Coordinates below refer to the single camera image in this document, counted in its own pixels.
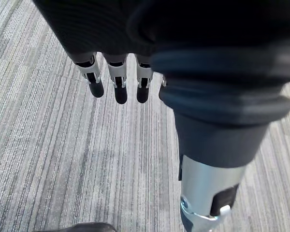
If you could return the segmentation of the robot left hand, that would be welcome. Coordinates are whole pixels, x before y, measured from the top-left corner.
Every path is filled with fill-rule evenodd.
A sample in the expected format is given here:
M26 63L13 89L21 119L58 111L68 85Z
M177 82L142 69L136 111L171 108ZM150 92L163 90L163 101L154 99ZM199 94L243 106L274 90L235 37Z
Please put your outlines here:
M123 63L138 61L139 100L152 72L174 112L180 215L209 232L232 210L247 165L269 125L290 112L290 0L36 0L44 19L96 96L94 53L111 68L124 103Z

